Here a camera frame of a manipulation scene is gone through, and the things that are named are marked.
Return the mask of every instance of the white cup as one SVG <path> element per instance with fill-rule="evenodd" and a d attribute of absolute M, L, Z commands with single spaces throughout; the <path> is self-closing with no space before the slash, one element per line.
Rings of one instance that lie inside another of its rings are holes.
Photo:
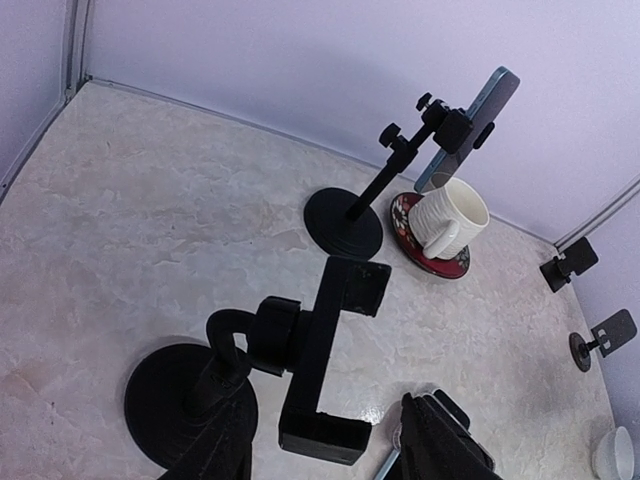
<path fill-rule="evenodd" d="M 451 260 L 487 225 L 489 210 L 469 184 L 451 178 L 409 210 L 409 226 L 427 258 Z"/>
<path fill-rule="evenodd" d="M 593 454 L 593 470 L 601 480 L 631 480 L 635 468 L 633 442 L 624 427 L 607 433 Z"/>

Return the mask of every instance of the white bowl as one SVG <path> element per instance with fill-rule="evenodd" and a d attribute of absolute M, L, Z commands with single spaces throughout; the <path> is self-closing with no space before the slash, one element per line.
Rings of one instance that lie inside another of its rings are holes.
<path fill-rule="evenodd" d="M 631 436 L 624 427 L 602 437 L 593 454 L 593 471 L 601 480 L 631 480 L 634 463 Z"/>

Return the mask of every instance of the smartphone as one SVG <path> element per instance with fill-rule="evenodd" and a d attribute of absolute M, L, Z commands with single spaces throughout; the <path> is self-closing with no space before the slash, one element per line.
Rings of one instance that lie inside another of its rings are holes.
<path fill-rule="evenodd" d="M 416 181 L 413 187 L 416 192 L 425 193 L 442 187 L 449 181 L 469 156 L 474 144 L 483 141 L 480 138 L 481 135 L 490 133 L 490 130 L 485 131 L 485 129 L 493 128 L 491 124 L 514 94 L 518 85 L 520 85 L 520 79 L 508 68 L 500 67 L 493 72 L 489 81 L 466 111 L 467 116 L 473 122 L 473 131 L 457 153 L 450 155 L 443 149 L 436 153 L 431 163 Z"/>

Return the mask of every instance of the black holder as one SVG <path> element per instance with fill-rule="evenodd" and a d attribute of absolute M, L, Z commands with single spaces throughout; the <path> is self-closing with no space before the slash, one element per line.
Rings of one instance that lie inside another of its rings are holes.
<path fill-rule="evenodd" d="M 353 465 L 371 424 L 316 409 L 340 311 L 375 316 L 390 274 L 387 265 L 330 257 L 313 311 L 278 297 L 255 315 L 221 310 L 207 322 L 211 348 L 172 345 L 145 358 L 127 384 L 125 417 L 140 449 L 169 469 L 161 478 L 250 478 L 258 422 L 252 368 L 293 373 L 278 427 L 284 450 Z M 247 336 L 246 353 L 235 333 Z"/>
<path fill-rule="evenodd" d="M 582 275 L 598 263 L 598 255 L 591 247 L 589 240 L 582 237 L 562 252 L 563 258 L 553 257 L 540 267 L 540 271 L 553 293 L 567 283 L 571 283 L 571 274 Z"/>
<path fill-rule="evenodd" d="M 628 310 L 620 310 L 591 329 L 595 340 L 587 343 L 579 333 L 569 335 L 569 349 L 578 368 L 588 372 L 591 368 L 591 351 L 600 348 L 602 358 L 611 355 L 638 333 Z"/>
<path fill-rule="evenodd" d="M 405 171 L 431 134 L 450 154 L 465 142 L 473 130 L 469 117 L 462 109 L 451 110 L 442 100 L 429 104 L 430 100 L 430 93 L 418 100 L 416 108 L 423 112 L 424 125 L 411 140 L 400 135 L 400 127 L 395 123 L 384 129 L 379 142 L 393 153 L 362 195 L 325 188 L 311 196 L 304 208 L 304 222 L 311 238 L 325 252 L 363 260 L 373 257 L 382 246 L 382 224 L 371 203 L 396 175 Z"/>

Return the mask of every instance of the round base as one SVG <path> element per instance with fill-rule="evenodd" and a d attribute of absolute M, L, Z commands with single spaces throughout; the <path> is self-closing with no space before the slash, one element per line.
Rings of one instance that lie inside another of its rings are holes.
<path fill-rule="evenodd" d="M 351 222 L 345 214 L 358 199 L 340 188 L 314 193 L 304 207 L 304 223 L 311 238 L 330 255 L 369 260 L 382 246 L 382 225 L 368 207 Z"/>
<path fill-rule="evenodd" d="M 153 352 L 138 365 L 129 379 L 124 414 L 138 447 L 155 463 L 169 469 L 210 425 L 216 406 L 199 418 L 182 409 L 185 394 L 195 385 L 211 359 L 211 349 L 202 345 L 170 345 Z M 258 403 L 249 381 L 232 397 L 246 403 L 258 425 Z"/>
<path fill-rule="evenodd" d="M 579 333 L 572 333 L 569 335 L 569 349 L 571 350 L 571 356 L 573 361 L 576 362 L 578 368 L 583 372 L 588 372 L 591 368 L 591 355 L 586 357 L 582 355 L 584 348 L 586 348 L 587 342 Z"/>
<path fill-rule="evenodd" d="M 469 247 L 464 247 L 451 260 L 430 259 L 422 254 L 422 246 L 413 236 L 409 226 L 409 210 L 420 200 L 422 195 L 419 193 L 405 192 L 396 196 L 391 202 L 389 218 L 396 242 L 407 257 L 425 272 L 448 280 L 465 276 L 471 265 Z"/>

